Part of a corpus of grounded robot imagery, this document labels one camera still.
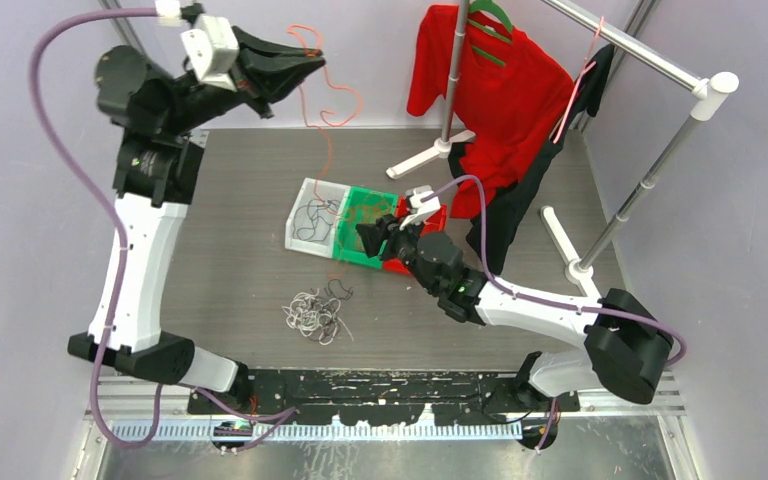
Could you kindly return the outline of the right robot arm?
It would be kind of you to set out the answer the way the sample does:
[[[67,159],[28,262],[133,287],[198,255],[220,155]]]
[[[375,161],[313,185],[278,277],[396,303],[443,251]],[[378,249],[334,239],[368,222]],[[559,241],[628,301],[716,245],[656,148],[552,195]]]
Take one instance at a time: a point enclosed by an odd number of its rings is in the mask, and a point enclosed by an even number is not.
[[[564,296],[489,279],[464,261],[446,233],[423,233],[391,214],[355,230],[367,256],[401,263],[451,319],[521,329],[569,345],[563,352],[527,354],[511,385],[525,409],[545,409],[556,397],[593,388],[634,404],[653,401],[675,340],[629,292]]]

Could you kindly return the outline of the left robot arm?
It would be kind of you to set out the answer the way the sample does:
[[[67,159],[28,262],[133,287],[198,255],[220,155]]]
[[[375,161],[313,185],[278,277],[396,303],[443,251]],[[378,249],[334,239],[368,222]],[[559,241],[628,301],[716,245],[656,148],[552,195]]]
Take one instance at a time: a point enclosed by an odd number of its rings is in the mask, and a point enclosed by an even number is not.
[[[160,325],[205,153],[193,132],[241,105],[271,117],[272,105],[326,61],[318,49],[265,41],[238,27],[222,44],[198,27],[183,40],[191,66],[178,77],[126,45],[97,63],[98,108],[123,130],[112,184],[118,226],[98,310],[67,350],[138,379],[209,390],[217,405],[237,413],[252,397],[248,367]]]

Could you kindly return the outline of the red plastic bin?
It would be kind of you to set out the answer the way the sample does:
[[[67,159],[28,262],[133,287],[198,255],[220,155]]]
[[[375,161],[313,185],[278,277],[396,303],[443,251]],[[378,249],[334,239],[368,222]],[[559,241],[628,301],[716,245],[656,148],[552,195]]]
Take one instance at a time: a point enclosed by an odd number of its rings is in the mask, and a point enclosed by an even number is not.
[[[409,204],[407,198],[404,195],[400,195],[398,197],[398,202],[392,213],[395,217],[406,216],[409,213]],[[429,233],[444,231],[447,222],[447,213],[448,206],[446,204],[442,204],[437,212],[432,214],[428,219],[424,221],[420,235],[425,236]],[[402,275],[410,274],[410,271],[401,263],[398,258],[381,260],[381,269],[383,271]]]

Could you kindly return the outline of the white plastic bin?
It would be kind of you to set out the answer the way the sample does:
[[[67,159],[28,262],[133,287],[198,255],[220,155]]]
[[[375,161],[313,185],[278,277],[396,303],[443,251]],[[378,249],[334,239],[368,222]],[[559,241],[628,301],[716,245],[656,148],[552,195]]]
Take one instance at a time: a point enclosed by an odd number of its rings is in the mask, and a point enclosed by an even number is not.
[[[286,250],[331,259],[351,187],[305,178],[285,222]]]

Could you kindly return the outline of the black t-shirt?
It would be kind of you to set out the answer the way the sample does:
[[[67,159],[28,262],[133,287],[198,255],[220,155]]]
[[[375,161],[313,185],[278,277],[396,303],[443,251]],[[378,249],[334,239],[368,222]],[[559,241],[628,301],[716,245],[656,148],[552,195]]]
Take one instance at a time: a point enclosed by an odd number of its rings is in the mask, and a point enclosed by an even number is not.
[[[469,182],[460,185],[469,191],[457,193],[453,206],[467,208],[471,229],[466,241],[476,254],[486,257],[486,266],[492,274],[502,273],[517,229],[552,160],[562,151],[572,120],[582,112],[591,117],[598,114],[614,55],[615,47],[606,45],[590,58],[592,69],[581,81],[558,144],[553,144],[551,138],[575,83],[568,75],[563,76],[559,99],[550,111],[539,115],[538,122],[529,130],[530,138],[522,146],[506,150],[493,147],[486,155],[479,153],[478,140],[459,142],[452,147],[448,158],[452,174],[473,174],[485,187],[484,210],[479,208],[476,186]]]

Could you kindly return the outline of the red t-shirt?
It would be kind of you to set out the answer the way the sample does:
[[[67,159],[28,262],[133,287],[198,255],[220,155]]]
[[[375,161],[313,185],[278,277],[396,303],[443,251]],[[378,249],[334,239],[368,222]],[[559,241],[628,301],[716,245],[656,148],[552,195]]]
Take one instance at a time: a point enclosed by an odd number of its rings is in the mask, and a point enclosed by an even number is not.
[[[435,4],[422,19],[406,110],[422,116],[446,94],[458,8]],[[451,204],[454,218],[479,212],[498,189],[519,181],[568,104],[574,82],[567,71],[523,31],[499,40],[468,27],[460,55],[454,112],[476,135],[460,160],[464,182]]]

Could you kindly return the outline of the green clothes hanger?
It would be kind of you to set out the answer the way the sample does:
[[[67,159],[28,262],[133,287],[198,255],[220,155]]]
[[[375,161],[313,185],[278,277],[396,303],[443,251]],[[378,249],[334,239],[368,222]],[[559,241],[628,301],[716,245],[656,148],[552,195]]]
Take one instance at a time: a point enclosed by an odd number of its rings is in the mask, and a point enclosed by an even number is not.
[[[513,44],[514,25],[496,1],[468,1],[466,24],[498,42]]]

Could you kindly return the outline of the pink clothes hanger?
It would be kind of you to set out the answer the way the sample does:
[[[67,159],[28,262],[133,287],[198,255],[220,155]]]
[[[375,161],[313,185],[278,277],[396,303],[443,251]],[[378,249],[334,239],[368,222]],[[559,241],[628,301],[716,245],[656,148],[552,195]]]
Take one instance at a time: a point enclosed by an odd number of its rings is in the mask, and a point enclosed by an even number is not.
[[[604,24],[605,24],[605,17],[601,16],[599,18],[599,23],[598,23],[597,29],[595,30],[594,36],[593,36],[593,38],[591,40],[591,43],[590,43],[590,46],[588,48],[587,54],[584,57],[584,62],[582,63],[582,67],[581,67],[581,69],[579,71],[578,76],[575,79],[575,83],[574,83],[573,89],[571,90],[571,94],[570,94],[570,97],[568,99],[566,108],[565,108],[565,110],[563,112],[563,115],[559,119],[559,121],[558,121],[558,123],[556,125],[555,130],[554,130],[554,136],[551,138],[553,144],[558,144],[559,143],[559,141],[561,139],[561,136],[563,134],[565,125],[567,123],[567,119],[568,119],[568,117],[570,115],[573,103],[574,103],[574,101],[575,101],[575,99],[576,99],[576,97],[578,95],[578,91],[579,91],[579,87],[580,87],[581,81],[582,81],[584,75],[586,73],[588,73],[592,69],[590,58],[591,58],[591,56],[593,54],[593,51],[595,49],[597,40],[601,36],[601,32],[602,32],[602,30],[604,28]]]

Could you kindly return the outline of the metal clothes rack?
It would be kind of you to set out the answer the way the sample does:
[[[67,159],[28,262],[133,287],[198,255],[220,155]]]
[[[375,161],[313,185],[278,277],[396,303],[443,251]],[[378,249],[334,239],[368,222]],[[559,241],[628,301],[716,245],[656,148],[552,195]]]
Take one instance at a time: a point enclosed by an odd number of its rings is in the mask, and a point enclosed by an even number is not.
[[[744,311],[768,289],[763,235],[763,77],[768,2],[664,1],[643,32],[649,45],[682,65],[731,71],[739,88],[690,132],[639,202],[609,255],[622,285],[649,308]],[[591,186],[605,210],[668,145],[690,97],[644,66],[627,62],[601,113],[574,150],[586,150]]]

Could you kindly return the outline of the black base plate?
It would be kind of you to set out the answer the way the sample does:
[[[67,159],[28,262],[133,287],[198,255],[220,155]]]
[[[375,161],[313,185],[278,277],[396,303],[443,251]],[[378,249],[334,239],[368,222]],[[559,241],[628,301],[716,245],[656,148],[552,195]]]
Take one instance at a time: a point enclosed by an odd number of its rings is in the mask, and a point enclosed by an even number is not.
[[[429,410],[435,426],[478,426],[537,420],[517,397],[516,375],[496,371],[255,369],[247,414],[273,415],[294,407],[297,425],[408,426]]]

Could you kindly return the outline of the aluminium frame rail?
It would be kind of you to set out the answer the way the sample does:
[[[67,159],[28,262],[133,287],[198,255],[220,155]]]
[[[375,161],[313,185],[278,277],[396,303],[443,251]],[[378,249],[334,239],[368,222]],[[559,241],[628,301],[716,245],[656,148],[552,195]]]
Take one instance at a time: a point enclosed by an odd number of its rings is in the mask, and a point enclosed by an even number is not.
[[[202,392],[182,386],[160,387],[128,376],[102,377],[97,385],[98,410],[113,435],[126,442],[208,440],[221,450],[264,441],[395,441],[531,438],[546,423],[549,410],[537,420],[478,426],[435,426],[429,410],[408,426],[359,424],[297,425],[294,407],[278,414],[254,415],[218,406]]]

